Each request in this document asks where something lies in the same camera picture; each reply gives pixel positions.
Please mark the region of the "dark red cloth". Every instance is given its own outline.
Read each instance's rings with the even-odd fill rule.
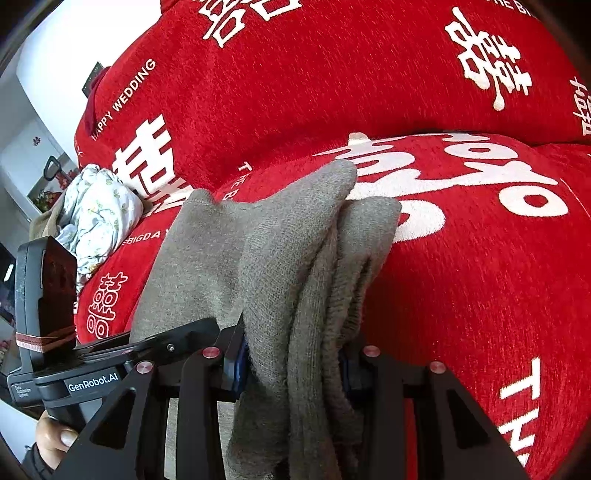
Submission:
[[[564,53],[514,0],[226,1],[215,13],[234,20],[212,31],[220,41],[204,15],[214,3],[163,2],[99,84],[95,133],[77,131],[83,165],[113,170],[154,205],[83,290],[81,340],[130,328],[154,235],[192,188],[253,202],[343,155],[358,164],[354,195],[404,207],[368,293],[368,338],[406,361],[445,362],[532,479],[549,478],[591,413],[591,147],[527,145],[589,143],[587,89]],[[462,18],[489,34],[473,51],[489,71],[502,62],[500,80],[465,77]],[[502,83],[511,69],[530,75],[528,95]],[[442,129],[484,133],[375,140]],[[352,153],[311,156],[348,143]],[[103,277],[120,287],[116,305]]]

